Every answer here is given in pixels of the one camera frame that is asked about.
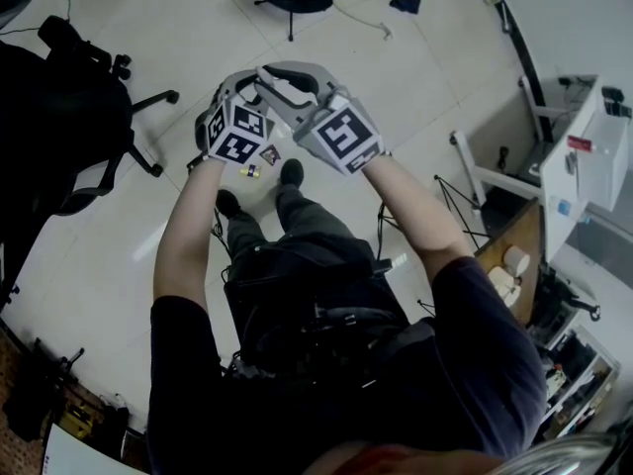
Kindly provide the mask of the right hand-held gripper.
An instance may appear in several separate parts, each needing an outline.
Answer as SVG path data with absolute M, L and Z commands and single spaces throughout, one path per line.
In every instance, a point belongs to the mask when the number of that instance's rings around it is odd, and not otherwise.
M 362 104 L 323 66 L 284 60 L 256 69 L 255 91 L 294 132 L 294 142 L 337 172 L 352 176 L 384 153 L 380 132 Z M 311 95 L 303 103 L 279 88 Z

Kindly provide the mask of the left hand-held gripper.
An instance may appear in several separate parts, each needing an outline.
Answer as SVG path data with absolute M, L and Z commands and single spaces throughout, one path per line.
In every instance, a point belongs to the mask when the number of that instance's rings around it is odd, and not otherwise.
M 239 94 L 257 78 L 255 69 L 228 76 L 214 94 L 222 101 L 198 116 L 195 139 L 202 160 L 217 159 L 231 164 L 247 164 L 268 145 L 273 122 L 266 118 L 270 106 L 259 94 L 244 104 L 226 100 Z

